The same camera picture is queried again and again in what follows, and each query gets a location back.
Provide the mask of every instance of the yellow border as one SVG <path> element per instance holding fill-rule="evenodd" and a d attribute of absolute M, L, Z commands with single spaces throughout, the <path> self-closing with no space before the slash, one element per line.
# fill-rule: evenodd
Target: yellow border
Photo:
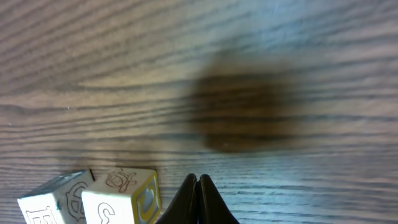
<path fill-rule="evenodd" d="M 150 223 L 154 223 L 156 221 L 156 218 L 159 216 L 160 212 L 162 211 L 162 202 L 160 201 L 160 192 L 159 192 L 159 183 L 157 181 L 157 171 L 155 170 L 155 174 L 151 175 L 148 177 L 148 179 L 139 187 L 132 195 L 131 197 L 131 204 L 132 204 L 132 215 L 134 216 L 134 223 L 139 223 L 139 214 L 138 214 L 138 208 L 137 208 L 137 193 L 136 192 L 142 192 L 143 190 L 146 189 L 149 183 L 152 182 L 152 179 L 155 177 L 155 186 L 156 186 L 156 200 L 158 201 L 159 204 L 159 209 L 154 215 L 154 218 L 150 221 Z"/>

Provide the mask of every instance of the black object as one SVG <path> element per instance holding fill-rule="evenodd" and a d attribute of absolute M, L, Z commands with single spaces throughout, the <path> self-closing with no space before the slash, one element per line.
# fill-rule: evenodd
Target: black object
<path fill-rule="evenodd" d="M 239 224 L 209 175 L 188 174 L 157 224 Z"/>

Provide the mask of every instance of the letter block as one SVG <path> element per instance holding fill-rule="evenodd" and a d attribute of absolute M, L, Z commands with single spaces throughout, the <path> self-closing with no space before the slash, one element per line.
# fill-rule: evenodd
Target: letter block
<path fill-rule="evenodd" d="M 154 223 L 162 209 L 156 170 L 117 167 L 82 193 L 88 224 Z"/>
<path fill-rule="evenodd" d="M 28 224 L 86 223 L 81 193 L 94 182 L 89 170 L 56 177 L 18 199 Z"/>

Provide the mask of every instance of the wood grain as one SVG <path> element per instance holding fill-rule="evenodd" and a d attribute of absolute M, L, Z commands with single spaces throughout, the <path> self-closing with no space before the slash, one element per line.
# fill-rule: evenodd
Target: wood grain
<path fill-rule="evenodd" d="M 0 222 L 73 169 L 209 174 L 241 223 L 398 223 L 398 1 L 0 2 Z"/>

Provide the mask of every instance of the wooden block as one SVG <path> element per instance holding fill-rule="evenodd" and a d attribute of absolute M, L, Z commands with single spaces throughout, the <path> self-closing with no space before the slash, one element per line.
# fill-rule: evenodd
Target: wooden block
<path fill-rule="evenodd" d="M 18 199 L 26 223 L 86 223 L 81 193 L 94 182 L 89 170 L 56 177 Z"/>
<path fill-rule="evenodd" d="M 88 224 L 154 223 L 161 211 L 156 170 L 117 167 L 82 193 Z"/>

